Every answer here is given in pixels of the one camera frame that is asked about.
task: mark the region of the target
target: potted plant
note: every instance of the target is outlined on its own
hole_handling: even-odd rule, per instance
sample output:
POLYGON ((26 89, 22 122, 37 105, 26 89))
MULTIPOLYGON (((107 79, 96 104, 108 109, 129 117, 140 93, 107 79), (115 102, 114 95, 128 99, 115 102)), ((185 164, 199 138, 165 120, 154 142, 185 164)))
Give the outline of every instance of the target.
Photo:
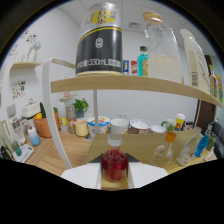
POLYGON ((77 118, 84 117, 84 113, 88 110, 89 104, 86 102, 85 98, 82 100, 75 99, 75 103, 72 104, 75 109, 75 116, 77 118))

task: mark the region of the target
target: glass pitcher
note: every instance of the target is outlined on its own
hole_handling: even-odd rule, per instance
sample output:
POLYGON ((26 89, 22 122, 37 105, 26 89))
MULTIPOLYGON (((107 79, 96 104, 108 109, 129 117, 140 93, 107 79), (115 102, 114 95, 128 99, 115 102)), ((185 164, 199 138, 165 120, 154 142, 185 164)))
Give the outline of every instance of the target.
POLYGON ((145 35, 149 77, 181 83, 181 60, 173 30, 156 12, 147 11, 142 16, 147 22, 145 35))

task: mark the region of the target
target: black canister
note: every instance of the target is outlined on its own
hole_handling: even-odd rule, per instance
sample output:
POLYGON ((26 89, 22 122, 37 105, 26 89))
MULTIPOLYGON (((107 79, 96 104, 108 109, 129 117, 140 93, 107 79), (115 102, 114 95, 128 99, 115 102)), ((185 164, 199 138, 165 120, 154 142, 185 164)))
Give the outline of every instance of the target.
POLYGON ((90 7, 80 28, 76 75, 90 75, 92 71, 122 73, 121 15, 111 3, 90 7))

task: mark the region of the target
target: white mug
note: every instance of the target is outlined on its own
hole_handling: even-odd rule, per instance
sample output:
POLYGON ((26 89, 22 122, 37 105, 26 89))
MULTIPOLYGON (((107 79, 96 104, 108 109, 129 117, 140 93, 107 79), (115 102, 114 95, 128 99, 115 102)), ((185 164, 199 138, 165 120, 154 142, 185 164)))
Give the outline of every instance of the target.
POLYGON ((121 118, 116 118, 110 122, 111 133, 127 134, 129 121, 121 118))

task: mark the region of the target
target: plant pot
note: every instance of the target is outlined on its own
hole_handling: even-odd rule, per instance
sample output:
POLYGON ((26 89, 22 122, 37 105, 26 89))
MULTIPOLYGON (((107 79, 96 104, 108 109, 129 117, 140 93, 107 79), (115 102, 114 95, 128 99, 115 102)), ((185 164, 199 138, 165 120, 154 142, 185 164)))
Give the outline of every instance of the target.
POLYGON ((84 117, 84 110, 82 109, 82 110, 79 110, 79 111, 75 111, 75 116, 76 116, 77 118, 82 118, 82 117, 84 117))

